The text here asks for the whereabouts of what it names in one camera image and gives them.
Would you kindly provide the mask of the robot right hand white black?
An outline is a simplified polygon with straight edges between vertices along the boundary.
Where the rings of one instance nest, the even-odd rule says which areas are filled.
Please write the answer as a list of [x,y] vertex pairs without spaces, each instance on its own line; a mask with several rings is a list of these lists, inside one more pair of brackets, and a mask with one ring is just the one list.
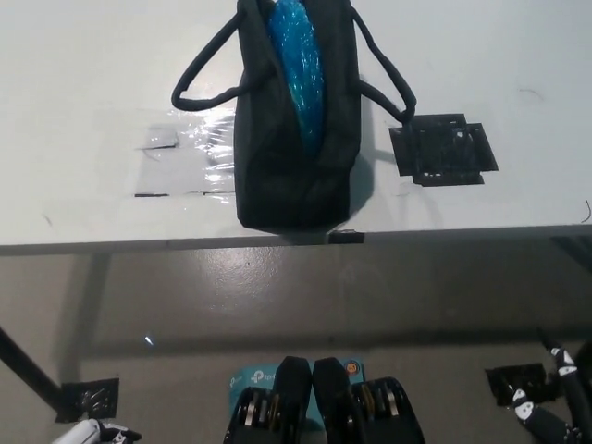
[[571,354],[543,329],[537,334],[552,356],[573,418],[569,425],[554,413],[532,402],[526,392],[517,388],[512,392],[512,408],[518,422],[541,443],[590,443],[591,400],[587,396],[578,366]]

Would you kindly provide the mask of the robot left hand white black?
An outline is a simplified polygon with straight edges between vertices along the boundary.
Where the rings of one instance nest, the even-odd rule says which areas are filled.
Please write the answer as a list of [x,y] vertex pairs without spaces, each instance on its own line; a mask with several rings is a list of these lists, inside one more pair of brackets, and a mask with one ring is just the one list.
[[133,444],[142,439],[142,434],[122,425],[99,422],[99,442],[106,444]]

